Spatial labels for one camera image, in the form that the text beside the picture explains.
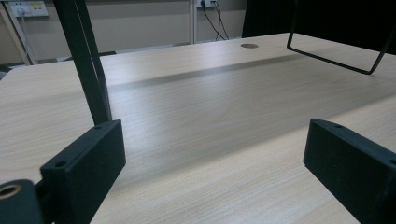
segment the screw hole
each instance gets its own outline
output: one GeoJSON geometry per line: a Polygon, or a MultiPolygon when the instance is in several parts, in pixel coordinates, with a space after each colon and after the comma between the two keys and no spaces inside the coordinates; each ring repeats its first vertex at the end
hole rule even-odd
{"type": "Polygon", "coordinates": [[[245,49],[257,49],[259,46],[255,44],[243,44],[241,47],[245,49]]]}
{"type": "Polygon", "coordinates": [[[56,162],[56,164],[55,164],[55,167],[63,167],[63,166],[65,166],[66,165],[66,162],[65,161],[59,161],[59,162],[56,162]]]}
{"type": "Polygon", "coordinates": [[[0,189],[0,200],[14,196],[22,189],[21,185],[8,185],[0,189]]]}

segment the black metal frame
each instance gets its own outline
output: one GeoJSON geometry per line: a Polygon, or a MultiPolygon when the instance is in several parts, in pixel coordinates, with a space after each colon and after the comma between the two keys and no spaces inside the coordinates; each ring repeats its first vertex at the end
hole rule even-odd
{"type": "Polygon", "coordinates": [[[106,77],[85,0],[54,0],[94,124],[112,120],[106,77]]]}
{"type": "Polygon", "coordinates": [[[290,28],[288,45],[287,45],[287,48],[289,50],[292,50],[292,51],[297,52],[297,53],[301,53],[301,54],[303,54],[305,56],[308,56],[308,57],[312,57],[312,58],[321,60],[321,61],[326,62],[326,63],[332,63],[332,64],[344,67],[346,69],[349,69],[349,70],[352,70],[352,71],[355,71],[355,72],[363,73],[364,75],[371,75],[375,71],[375,69],[378,67],[379,63],[381,62],[382,58],[384,57],[385,53],[387,52],[392,40],[396,36],[396,25],[395,25],[393,27],[393,30],[390,32],[387,41],[385,42],[384,46],[382,47],[378,57],[376,58],[373,67],[369,71],[366,71],[366,70],[363,70],[363,69],[360,69],[360,68],[357,68],[357,67],[354,67],[354,66],[351,66],[351,65],[347,65],[347,64],[344,64],[344,63],[339,63],[339,62],[336,62],[336,61],[333,61],[333,60],[330,60],[330,59],[326,59],[326,58],[320,57],[318,55],[315,55],[315,54],[312,54],[312,53],[308,53],[308,52],[305,52],[305,51],[302,51],[302,50],[299,50],[299,49],[294,49],[291,46],[291,41],[293,39],[295,28],[297,26],[297,20],[298,20],[299,14],[300,14],[300,7],[299,7],[299,3],[297,1],[296,2],[296,9],[295,9],[295,12],[294,12],[293,22],[292,22],[291,28],[290,28]]]}

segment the light wood grain tabletop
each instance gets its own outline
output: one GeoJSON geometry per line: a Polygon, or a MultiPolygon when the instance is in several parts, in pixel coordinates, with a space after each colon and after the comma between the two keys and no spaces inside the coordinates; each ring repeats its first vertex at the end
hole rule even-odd
{"type": "MultiPolygon", "coordinates": [[[[289,51],[287,37],[103,57],[127,164],[92,223],[357,223],[304,167],[308,124],[337,122],[396,151],[396,57],[366,76],[289,51]]],[[[362,68],[377,55],[293,41],[362,68]]],[[[0,182],[37,182],[92,126],[72,62],[11,71],[0,81],[0,182]]]]}

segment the white wall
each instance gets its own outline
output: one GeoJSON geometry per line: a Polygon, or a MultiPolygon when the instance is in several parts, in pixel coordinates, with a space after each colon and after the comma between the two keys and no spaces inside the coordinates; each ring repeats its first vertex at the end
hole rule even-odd
{"type": "MultiPolygon", "coordinates": [[[[196,42],[216,37],[202,10],[191,11],[196,0],[86,2],[100,52],[189,44],[194,37],[196,42]]],[[[247,0],[219,0],[224,25],[231,37],[242,35],[246,3],[247,0]]],[[[51,0],[45,0],[45,4],[48,17],[26,18],[31,55],[38,61],[70,56],[55,7],[51,0]]],[[[208,9],[207,14],[214,23],[218,22],[214,8],[208,9]]],[[[14,22],[21,27],[21,19],[14,18],[14,22]]]]}
{"type": "Polygon", "coordinates": [[[19,54],[12,35],[3,19],[3,16],[6,17],[7,13],[3,9],[1,3],[0,13],[0,64],[20,63],[23,61],[23,58],[19,54]]]}

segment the black plastic bracket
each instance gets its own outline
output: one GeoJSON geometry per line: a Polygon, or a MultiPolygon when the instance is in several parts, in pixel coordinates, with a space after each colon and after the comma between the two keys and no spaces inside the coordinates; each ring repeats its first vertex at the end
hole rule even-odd
{"type": "Polygon", "coordinates": [[[85,0],[54,0],[94,124],[111,121],[105,72],[85,0]]]}
{"type": "Polygon", "coordinates": [[[125,165],[120,120],[91,128],[41,167],[0,186],[0,223],[90,223],[125,165]]]}
{"type": "Polygon", "coordinates": [[[301,11],[301,6],[300,6],[299,2],[300,1],[296,1],[296,9],[295,9],[295,12],[294,12],[293,22],[292,22],[291,28],[290,28],[290,34],[289,34],[287,48],[289,50],[291,50],[291,51],[294,51],[294,52],[297,52],[297,53],[301,53],[301,54],[303,54],[305,56],[308,56],[308,57],[311,57],[311,58],[315,58],[315,59],[321,60],[321,61],[326,62],[326,63],[332,63],[332,64],[338,65],[340,67],[343,67],[343,68],[346,68],[346,69],[349,69],[349,70],[352,70],[352,71],[355,71],[355,72],[362,73],[364,75],[371,75],[375,71],[375,69],[378,67],[379,63],[381,62],[382,58],[384,57],[385,53],[387,52],[390,44],[392,43],[393,39],[396,36],[396,25],[395,25],[393,27],[392,31],[390,32],[387,41],[385,42],[384,46],[382,47],[381,51],[379,52],[378,57],[375,59],[373,67],[369,71],[366,71],[366,70],[363,70],[363,69],[360,69],[360,68],[357,68],[357,67],[354,67],[354,66],[351,66],[351,65],[347,65],[347,64],[344,64],[344,63],[339,63],[339,62],[336,62],[336,61],[333,61],[333,60],[330,60],[330,59],[326,59],[326,58],[320,57],[318,55],[315,55],[315,54],[312,54],[312,53],[309,53],[309,52],[305,52],[305,51],[302,51],[302,50],[299,50],[299,49],[295,49],[295,48],[293,48],[291,46],[291,42],[292,42],[292,39],[293,39],[293,35],[295,33],[295,29],[296,29],[296,26],[297,26],[297,21],[298,21],[298,18],[299,18],[299,15],[300,15],[300,11],[301,11]]]}
{"type": "Polygon", "coordinates": [[[396,223],[396,154],[339,124],[312,119],[305,166],[360,223],[396,223]]]}

